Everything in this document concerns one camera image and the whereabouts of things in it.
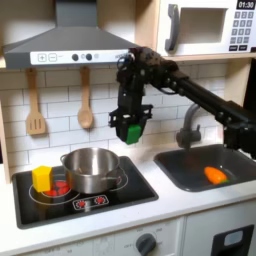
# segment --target orange toy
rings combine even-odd
[[[204,168],[204,173],[208,180],[213,183],[214,185],[218,185],[224,182],[228,182],[227,176],[220,171],[217,168],[214,167],[205,167]]]

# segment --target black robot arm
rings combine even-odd
[[[151,84],[165,94],[185,96],[213,114],[224,126],[224,145],[256,158],[256,116],[196,84],[175,62],[149,48],[130,49],[118,63],[117,81],[118,108],[110,113],[110,126],[116,127],[117,136],[127,144],[138,141],[152,117],[153,106],[142,105],[144,87]]]

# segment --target wooden spatula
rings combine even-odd
[[[30,135],[43,134],[46,130],[45,120],[38,110],[37,88],[36,88],[36,70],[27,69],[27,80],[30,96],[30,114],[26,120],[27,133]]]
[[[78,122],[83,128],[90,128],[93,123],[93,115],[90,109],[90,70],[87,67],[80,69],[82,80],[82,107],[78,112]]]

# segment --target stovetop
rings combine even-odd
[[[127,157],[120,157],[124,175],[109,191],[87,195],[71,190],[64,168],[53,168],[51,191],[38,193],[32,185],[32,172],[15,174],[13,189],[17,226],[21,229],[70,220],[157,200],[158,195]]]

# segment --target sink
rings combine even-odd
[[[226,149],[223,145],[192,148],[160,153],[156,164],[179,188],[200,192],[219,187],[256,180],[256,163],[240,152]],[[211,166],[223,171],[228,183],[213,185],[204,174],[204,168]]]

